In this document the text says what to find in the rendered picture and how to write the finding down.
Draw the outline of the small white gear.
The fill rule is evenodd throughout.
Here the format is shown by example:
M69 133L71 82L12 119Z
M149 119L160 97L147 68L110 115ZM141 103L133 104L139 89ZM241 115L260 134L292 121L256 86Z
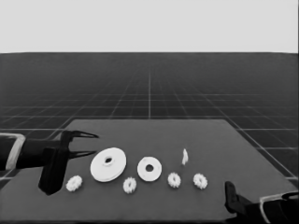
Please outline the small white gear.
M205 189L207 187L207 179L202 174L195 174L193 177L193 184L199 189Z
M133 177L128 177L123 182L123 190L127 194L131 194L136 189L136 180Z
M167 178L167 182L170 187L178 188L180 186L181 179L177 173L171 173Z
M65 187L68 191L76 191L82 185L82 178L79 175L72 176L66 183Z

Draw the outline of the white round carrier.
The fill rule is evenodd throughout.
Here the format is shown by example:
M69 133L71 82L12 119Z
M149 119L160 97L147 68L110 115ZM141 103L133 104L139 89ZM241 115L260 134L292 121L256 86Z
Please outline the white round carrier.
M151 165L152 170L148 171L147 167ZM144 157L137 165L137 173L139 177L147 182L157 180L162 174L162 164L154 157Z

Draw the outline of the large thick white disc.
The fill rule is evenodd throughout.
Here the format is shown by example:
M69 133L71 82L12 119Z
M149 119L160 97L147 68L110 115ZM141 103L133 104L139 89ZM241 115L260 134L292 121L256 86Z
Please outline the large thick white disc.
M126 167L126 155L117 147L106 148L97 153L90 165L92 177L99 182L118 178Z

